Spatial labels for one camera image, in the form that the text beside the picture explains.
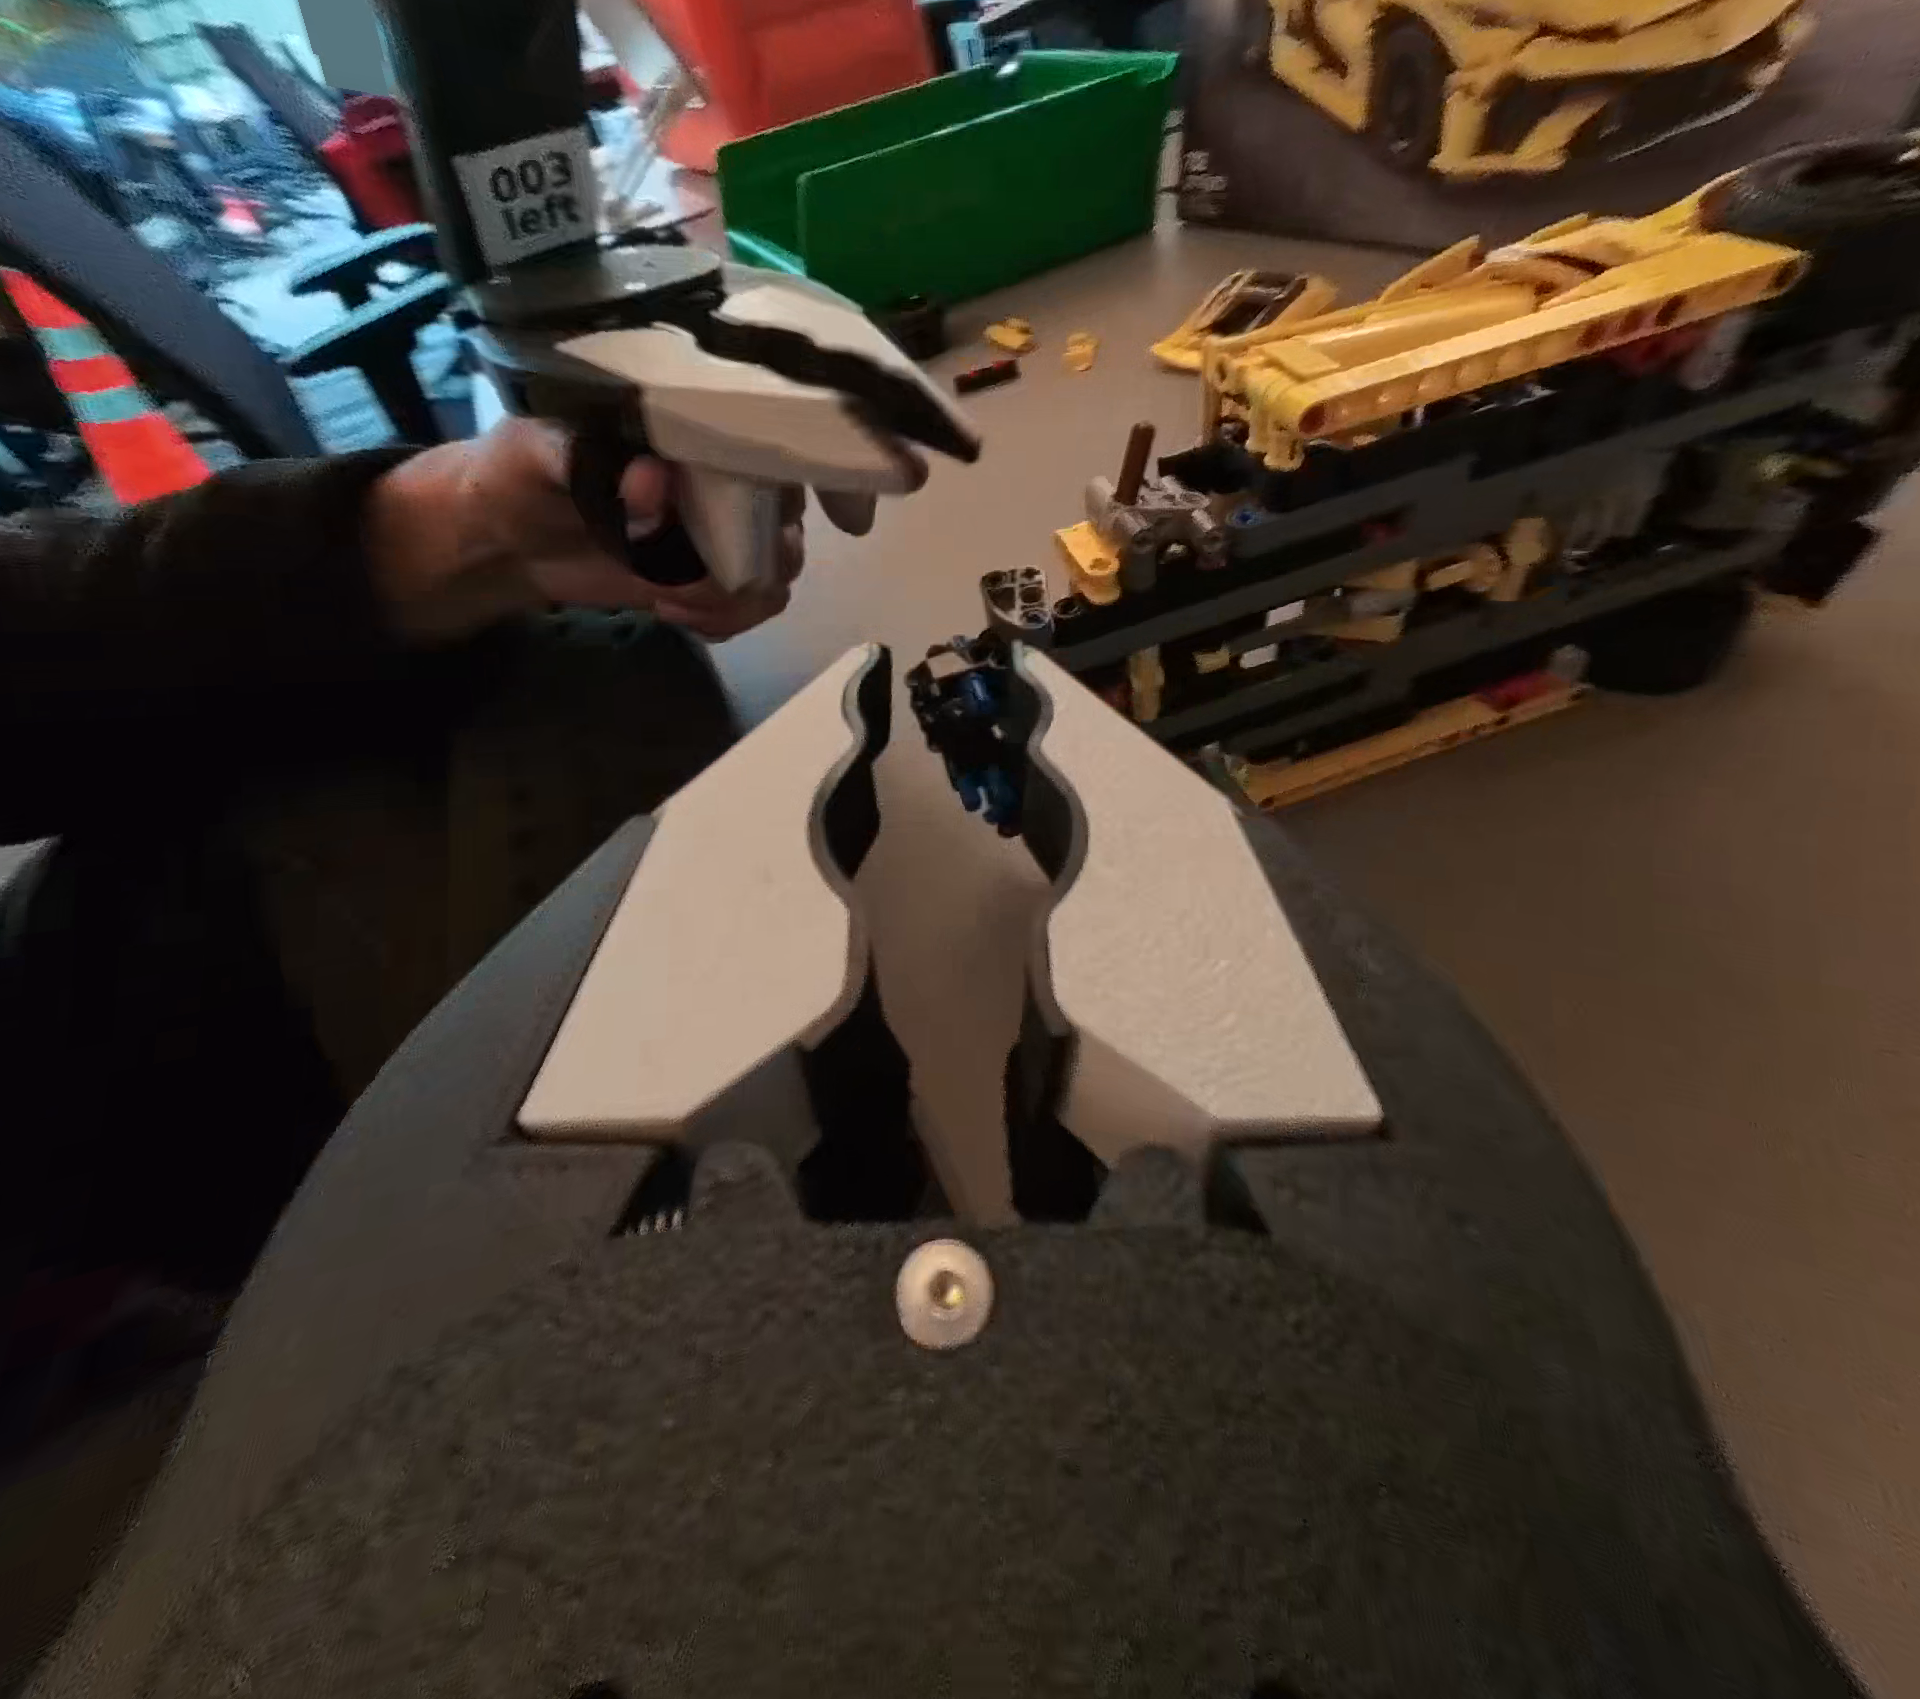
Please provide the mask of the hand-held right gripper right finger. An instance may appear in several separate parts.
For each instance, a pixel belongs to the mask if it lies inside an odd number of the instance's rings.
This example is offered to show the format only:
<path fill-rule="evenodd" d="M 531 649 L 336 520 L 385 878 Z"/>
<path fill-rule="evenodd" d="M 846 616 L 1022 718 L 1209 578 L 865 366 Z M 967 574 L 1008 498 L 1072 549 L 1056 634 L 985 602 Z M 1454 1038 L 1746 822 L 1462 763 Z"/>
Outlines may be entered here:
<path fill-rule="evenodd" d="M 1016 1210 L 1079 1220 L 1135 1151 L 1377 1139 L 1386 1112 L 1259 856 L 1262 814 L 1017 646 L 1022 839 L 1046 876 L 1008 1059 Z"/>

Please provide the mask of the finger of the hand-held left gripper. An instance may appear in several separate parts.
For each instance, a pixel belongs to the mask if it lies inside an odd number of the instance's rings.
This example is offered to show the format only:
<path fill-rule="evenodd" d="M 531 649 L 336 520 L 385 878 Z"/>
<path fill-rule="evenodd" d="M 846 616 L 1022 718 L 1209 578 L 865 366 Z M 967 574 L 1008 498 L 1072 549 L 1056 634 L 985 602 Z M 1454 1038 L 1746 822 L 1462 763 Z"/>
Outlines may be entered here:
<path fill-rule="evenodd" d="M 924 454 L 858 417 L 847 393 L 727 362 L 683 328 L 577 335 L 559 355 L 638 388 L 650 446 L 683 469 L 847 493 L 915 493 L 927 480 Z"/>
<path fill-rule="evenodd" d="M 698 346 L 764 366 L 784 387 L 821 388 L 876 439 L 978 464 L 983 439 L 899 343 L 836 292 L 773 279 L 724 292 L 698 314 Z"/>

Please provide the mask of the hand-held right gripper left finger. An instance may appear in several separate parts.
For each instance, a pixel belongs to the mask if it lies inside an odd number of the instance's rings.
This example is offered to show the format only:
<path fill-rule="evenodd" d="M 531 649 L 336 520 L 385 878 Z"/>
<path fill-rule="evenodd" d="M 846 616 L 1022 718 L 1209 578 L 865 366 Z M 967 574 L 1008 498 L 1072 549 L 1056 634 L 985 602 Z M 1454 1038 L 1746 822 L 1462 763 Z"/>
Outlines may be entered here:
<path fill-rule="evenodd" d="M 665 799 L 517 1112 L 525 1139 L 695 1162 L 755 1143 L 808 1212 L 920 1212 L 910 1061 L 857 876 L 878 839 L 894 663 L 862 641 Z"/>

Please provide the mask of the black grey brick assembly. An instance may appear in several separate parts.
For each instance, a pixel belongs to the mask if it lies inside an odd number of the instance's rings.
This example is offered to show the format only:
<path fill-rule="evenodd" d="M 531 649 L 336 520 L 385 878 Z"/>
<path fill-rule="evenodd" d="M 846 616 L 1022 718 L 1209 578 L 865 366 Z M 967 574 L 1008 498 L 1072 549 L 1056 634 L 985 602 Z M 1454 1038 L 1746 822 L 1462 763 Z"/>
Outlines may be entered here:
<path fill-rule="evenodd" d="M 1009 653 L 995 631 L 954 634 L 906 670 L 906 696 L 963 811 L 1017 839 L 1034 721 Z"/>

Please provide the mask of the yellow toy brick car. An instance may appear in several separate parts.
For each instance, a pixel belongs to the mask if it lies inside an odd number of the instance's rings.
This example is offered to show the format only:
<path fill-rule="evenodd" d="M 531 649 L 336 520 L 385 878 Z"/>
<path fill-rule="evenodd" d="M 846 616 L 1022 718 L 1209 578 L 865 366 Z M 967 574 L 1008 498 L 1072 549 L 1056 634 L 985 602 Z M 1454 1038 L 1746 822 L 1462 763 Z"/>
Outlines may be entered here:
<path fill-rule="evenodd" d="M 1714 677 L 1817 609 L 1917 478 L 1917 128 L 1776 151 L 1639 215 L 1462 239 L 1201 346 L 1186 450 L 1130 441 L 954 653 L 1054 655 L 1288 806 Z"/>

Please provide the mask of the person's left forearm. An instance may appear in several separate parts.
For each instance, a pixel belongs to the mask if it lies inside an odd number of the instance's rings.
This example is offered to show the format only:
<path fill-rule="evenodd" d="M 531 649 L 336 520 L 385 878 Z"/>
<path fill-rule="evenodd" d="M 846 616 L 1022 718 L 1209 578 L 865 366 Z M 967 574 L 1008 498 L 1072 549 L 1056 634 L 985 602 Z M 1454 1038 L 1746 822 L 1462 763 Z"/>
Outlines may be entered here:
<path fill-rule="evenodd" d="M 398 640 L 366 534 L 410 458 L 248 464 L 114 516 L 9 516 L 4 843 L 129 810 L 145 771 L 225 781 L 433 727 L 447 667 Z"/>

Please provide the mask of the metal laptop stand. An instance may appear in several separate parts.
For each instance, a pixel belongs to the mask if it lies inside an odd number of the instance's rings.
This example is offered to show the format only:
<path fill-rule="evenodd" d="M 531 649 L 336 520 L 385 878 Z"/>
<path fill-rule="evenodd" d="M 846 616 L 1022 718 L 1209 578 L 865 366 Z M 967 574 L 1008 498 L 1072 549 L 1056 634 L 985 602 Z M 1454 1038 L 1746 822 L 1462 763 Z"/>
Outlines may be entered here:
<path fill-rule="evenodd" d="M 585 67 L 611 75 L 617 103 L 599 111 L 603 218 L 616 232 L 669 215 L 669 174 L 665 151 L 669 126 L 703 100 L 703 81 L 677 51 L 672 26 L 643 0 L 577 0 Z"/>

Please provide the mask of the red chair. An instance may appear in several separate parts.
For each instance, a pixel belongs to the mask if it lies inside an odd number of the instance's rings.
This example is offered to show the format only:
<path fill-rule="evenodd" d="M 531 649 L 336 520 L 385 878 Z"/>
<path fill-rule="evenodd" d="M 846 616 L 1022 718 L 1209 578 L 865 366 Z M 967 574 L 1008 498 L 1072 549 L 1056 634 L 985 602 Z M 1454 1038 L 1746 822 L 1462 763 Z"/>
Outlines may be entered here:
<path fill-rule="evenodd" d="M 363 232 L 430 222 L 396 97 L 350 93 L 336 128 L 319 144 L 319 159 Z"/>

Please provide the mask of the green plastic bin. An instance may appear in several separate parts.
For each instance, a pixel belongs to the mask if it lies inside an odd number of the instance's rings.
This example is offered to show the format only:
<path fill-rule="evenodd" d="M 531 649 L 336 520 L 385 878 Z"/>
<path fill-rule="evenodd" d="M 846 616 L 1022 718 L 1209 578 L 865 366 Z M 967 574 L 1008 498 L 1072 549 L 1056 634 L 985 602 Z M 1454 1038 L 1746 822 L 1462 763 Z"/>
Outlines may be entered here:
<path fill-rule="evenodd" d="M 1178 73 L 1038 48 L 727 141 L 727 246 L 871 313 L 1008 290 L 1153 229 Z"/>

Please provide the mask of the black dimpled mat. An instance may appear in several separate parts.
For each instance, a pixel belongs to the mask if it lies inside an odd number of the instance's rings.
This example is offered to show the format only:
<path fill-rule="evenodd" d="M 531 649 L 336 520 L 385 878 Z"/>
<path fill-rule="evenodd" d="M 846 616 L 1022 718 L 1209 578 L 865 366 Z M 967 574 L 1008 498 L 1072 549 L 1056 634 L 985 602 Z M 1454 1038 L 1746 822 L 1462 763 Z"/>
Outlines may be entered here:
<path fill-rule="evenodd" d="M 418 655 L 234 799 L 267 943 L 336 1102 L 629 821 L 739 737 L 707 649 L 559 609 Z"/>

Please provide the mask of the yellow brick car panel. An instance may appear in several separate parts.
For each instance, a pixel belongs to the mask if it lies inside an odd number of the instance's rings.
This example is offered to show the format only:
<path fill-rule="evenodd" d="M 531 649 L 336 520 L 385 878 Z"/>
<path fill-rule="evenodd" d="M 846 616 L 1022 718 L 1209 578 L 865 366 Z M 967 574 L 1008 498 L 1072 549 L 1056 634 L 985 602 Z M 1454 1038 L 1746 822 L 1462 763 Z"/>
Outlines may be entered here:
<path fill-rule="evenodd" d="M 1198 373 L 1207 343 L 1251 343 L 1288 317 L 1330 310 L 1336 299 L 1338 287 L 1311 270 L 1238 269 L 1150 346 L 1150 358 L 1172 373 Z"/>

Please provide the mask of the orange striped safety cone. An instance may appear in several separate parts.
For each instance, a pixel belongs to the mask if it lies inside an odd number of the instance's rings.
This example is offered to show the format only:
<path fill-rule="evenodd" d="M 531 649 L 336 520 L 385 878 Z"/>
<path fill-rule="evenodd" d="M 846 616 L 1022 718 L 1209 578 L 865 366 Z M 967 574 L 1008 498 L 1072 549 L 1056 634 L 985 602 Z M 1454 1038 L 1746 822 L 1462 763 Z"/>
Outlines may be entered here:
<path fill-rule="evenodd" d="M 211 465 L 81 310 L 20 265 L 4 269 L 4 290 L 38 346 L 94 471 L 115 502 L 155 502 L 211 478 Z"/>

